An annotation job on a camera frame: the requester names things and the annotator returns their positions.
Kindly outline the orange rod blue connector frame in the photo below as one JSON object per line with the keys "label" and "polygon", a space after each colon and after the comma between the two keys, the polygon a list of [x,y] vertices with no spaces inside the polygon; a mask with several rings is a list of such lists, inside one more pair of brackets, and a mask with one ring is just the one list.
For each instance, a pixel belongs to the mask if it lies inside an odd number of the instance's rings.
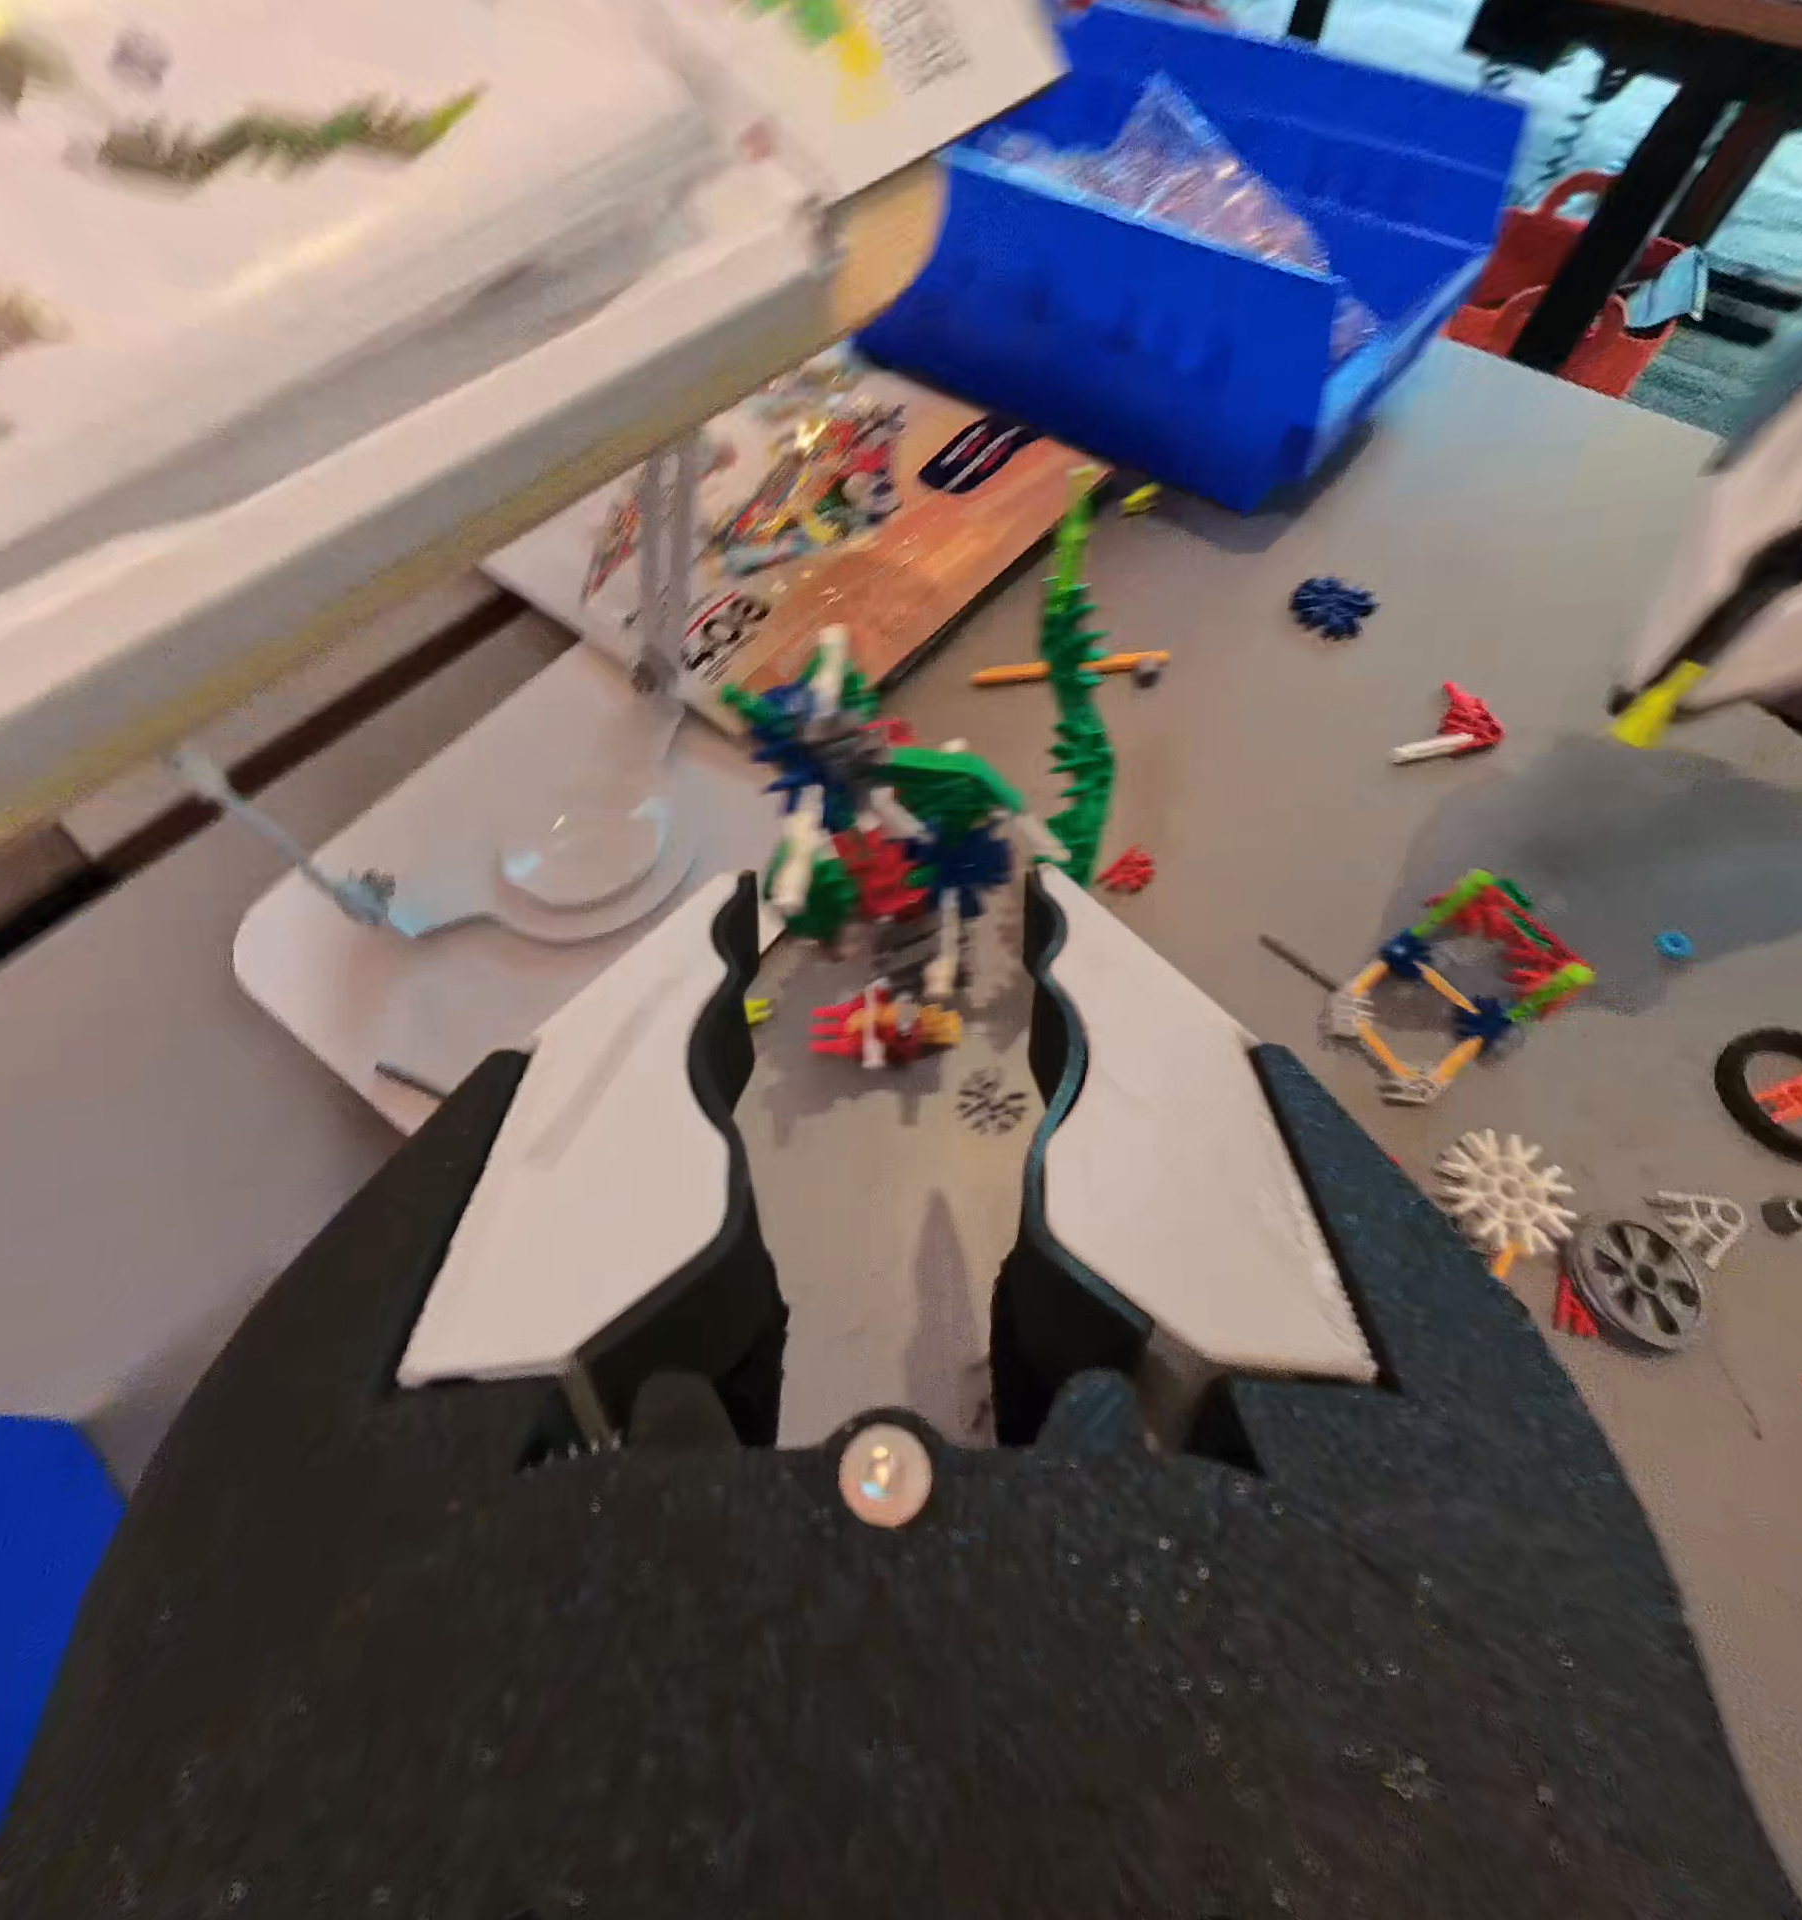
{"label": "orange rod blue connector frame", "polygon": [[[1513,992],[1483,937],[1479,899],[1496,878],[1513,880],[1472,869],[1428,897],[1413,920],[1398,926],[1368,960],[1337,979],[1337,994],[1324,996],[1322,1041],[1360,1056],[1377,1075],[1383,1100],[1394,1107],[1439,1104],[1468,1070],[1511,1053],[1598,983],[1543,1020],[1515,1022],[1509,1015]],[[1517,886],[1538,909],[1536,897]]]}

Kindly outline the instruction booklet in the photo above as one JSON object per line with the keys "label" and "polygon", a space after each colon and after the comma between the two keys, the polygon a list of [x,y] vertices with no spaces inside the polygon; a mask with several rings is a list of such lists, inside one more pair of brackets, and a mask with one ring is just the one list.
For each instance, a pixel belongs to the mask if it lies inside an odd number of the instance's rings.
{"label": "instruction booklet", "polygon": [[318,460],[354,366],[751,137],[832,205],[1065,69],[1052,5],[0,5],[0,597]]}

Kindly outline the grey fan connector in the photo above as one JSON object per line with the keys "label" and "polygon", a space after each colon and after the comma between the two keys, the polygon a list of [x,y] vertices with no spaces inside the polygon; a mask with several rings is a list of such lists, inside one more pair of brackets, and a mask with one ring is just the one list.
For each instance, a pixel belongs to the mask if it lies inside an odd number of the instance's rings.
{"label": "grey fan connector", "polygon": [[1687,1191],[1657,1191],[1649,1208],[1685,1257],[1717,1274],[1749,1230],[1748,1210],[1732,1198]]}

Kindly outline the clear plastic bag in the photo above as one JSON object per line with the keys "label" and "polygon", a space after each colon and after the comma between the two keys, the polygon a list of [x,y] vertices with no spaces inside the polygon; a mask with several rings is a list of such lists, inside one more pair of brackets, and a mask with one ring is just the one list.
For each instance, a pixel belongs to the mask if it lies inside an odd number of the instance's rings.
{"label": "clear plastic bag", "polygon": [[1256,173],[1195,101],[1158,73],[1110,143],[1063,148],[1031,137],[1006,150],[1044,180],[1262,264],[1333,273],[1318,232]]}

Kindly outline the printed toy packet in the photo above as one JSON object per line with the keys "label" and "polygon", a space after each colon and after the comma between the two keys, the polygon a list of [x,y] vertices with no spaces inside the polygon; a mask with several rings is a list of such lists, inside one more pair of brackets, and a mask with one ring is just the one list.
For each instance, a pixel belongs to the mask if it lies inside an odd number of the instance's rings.
{"label": "printed toy packet", "polygon": [[698,464],[679,682],[721,733],[740,729],[727,687],[795,680],[829,627],[895,684],[1108,476],[846,349],[709,421]]}

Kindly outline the orange rod grey end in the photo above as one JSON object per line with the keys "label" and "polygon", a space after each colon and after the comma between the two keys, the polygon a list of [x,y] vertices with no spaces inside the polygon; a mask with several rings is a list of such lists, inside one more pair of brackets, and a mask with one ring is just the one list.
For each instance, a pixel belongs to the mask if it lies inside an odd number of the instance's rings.
{"label": "orange rod grey end", "polygon": [[1173,663],[1167,650],[1144,650],[1129,653],[1093,653],[1061,661],[1037,659],[1029,663],[995,665],[980,669],[969,676],[969,686],[976,689],[997,689],[1016,686],[1042,686],[1054,680],[1059,670],[1063,678],[1080,684],[1105,684],[1108,678],[1137,678],[1141,686],[1158,686]]}

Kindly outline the grey wheel hub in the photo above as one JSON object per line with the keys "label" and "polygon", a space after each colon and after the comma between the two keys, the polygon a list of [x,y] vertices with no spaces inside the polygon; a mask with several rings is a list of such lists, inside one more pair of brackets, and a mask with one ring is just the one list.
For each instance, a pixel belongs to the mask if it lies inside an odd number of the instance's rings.
{"label": "grey wheel hub", "polygon": [[1566,1268],[1596,1325],[1636,1353],[1681,1355],[1704,1331],[1700,1270],[1670,1234],[1645,1221],[1587,1221],[1566,1245]]}

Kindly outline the blue bin with sticker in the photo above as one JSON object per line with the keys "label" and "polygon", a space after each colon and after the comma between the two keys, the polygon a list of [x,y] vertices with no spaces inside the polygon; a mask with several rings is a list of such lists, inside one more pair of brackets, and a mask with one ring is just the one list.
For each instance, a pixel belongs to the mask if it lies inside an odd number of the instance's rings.
{"label": "blue bin with sticker", "polygon": [[80,1429],[0,1416],[0,1826],[123,1508]]}

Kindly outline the blue plastic bin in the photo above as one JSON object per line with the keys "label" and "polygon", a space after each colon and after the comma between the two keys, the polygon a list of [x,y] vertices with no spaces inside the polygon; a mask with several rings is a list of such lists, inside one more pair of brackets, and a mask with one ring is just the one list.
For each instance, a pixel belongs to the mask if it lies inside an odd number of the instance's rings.
{"label": "blue plastic bin", "polygon": [[[1054,442],[1239,513],[1303,489],[1456,317],[1526,114],[1305,42],[1099,5],[1063,78],[942,156],[927,267],[857,345]],[[1326,254],[1275,262],[1056,180],[1175,84]]]}

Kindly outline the multicolour toy model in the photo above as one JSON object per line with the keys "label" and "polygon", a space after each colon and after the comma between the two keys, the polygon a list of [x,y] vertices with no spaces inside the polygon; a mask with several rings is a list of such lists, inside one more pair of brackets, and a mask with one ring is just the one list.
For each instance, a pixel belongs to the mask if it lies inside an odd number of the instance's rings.
{"label": "multicolour toy model", "polygon": [[970,930],[1018,867],[1065,858],[1057,835],[984,757],[883,720],[846,627],[795,678],[725,686],[721,706],[774,773],[764,905],[795,939],[866,960],[865,986],[812,1017],[812,1053],[878,1071],[953,1049]]}

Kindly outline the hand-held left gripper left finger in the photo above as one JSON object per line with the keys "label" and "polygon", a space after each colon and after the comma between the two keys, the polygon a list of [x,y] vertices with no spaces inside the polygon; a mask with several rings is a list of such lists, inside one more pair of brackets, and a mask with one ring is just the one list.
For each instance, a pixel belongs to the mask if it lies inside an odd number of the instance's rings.
{"label": "hand-held left gripper left finger", "polygon": [[396,1370],[553,1378],[647,1332],[751,1206],[753,873],[715,877],[532,1034],[528,1066]]}

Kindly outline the black rubber tire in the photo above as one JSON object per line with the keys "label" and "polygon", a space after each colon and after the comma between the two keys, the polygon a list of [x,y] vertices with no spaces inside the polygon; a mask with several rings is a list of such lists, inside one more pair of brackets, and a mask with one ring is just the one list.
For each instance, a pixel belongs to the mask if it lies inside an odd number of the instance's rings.
{"label": "black rubber tire", "polygon": [[1802,1071],[1802,1034],[1789,1028],[1755,1028],[1740,1034],[1717,1054],[1714,1090],[1736,1130],[1759,1149],[1802,1166],[1802,1126],[1778,1128],[1761,1109],[1757,1092]]}

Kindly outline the white snowflake connector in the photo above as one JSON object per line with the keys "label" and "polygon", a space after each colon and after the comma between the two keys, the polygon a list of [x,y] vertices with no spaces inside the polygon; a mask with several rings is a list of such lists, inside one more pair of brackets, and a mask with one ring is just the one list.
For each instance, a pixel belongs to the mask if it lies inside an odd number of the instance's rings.
{"label": "white snowflake connector", "polygon": [[1526,1261],[1560,1253],[1576,1234],[1576,1191],[1560,1166],[1515,1134],[1468,1132],[1436,1164],[1436,1206],[1487,1261],[1519,1242]]}

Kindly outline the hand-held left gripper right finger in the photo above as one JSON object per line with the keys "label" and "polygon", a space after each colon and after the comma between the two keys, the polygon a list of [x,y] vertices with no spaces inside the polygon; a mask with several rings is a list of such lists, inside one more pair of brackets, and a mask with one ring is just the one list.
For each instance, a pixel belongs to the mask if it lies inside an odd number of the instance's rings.
{"label": "hand-held left gripper right finger", "polygon": [[1039,1117],[991,1300],[997,1404],[1158,1342],[1222,1378],[1369,1387],[1360,1325],[1262,1066],[1273,1053],[1056,867],[1025,892]]}

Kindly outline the short yellow rod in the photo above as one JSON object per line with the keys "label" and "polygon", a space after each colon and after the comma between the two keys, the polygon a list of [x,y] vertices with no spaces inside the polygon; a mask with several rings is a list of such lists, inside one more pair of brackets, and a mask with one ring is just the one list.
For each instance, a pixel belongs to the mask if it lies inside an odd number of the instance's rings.
{"label": "short yellow rod", "polygon": [[1710,669],[1698,661],[1681,661],[1642,693],[1617,710],[1608,723],[1608,740],[1636,752],[1651,752],[1681,720],[1683,701],[1704,684]]}

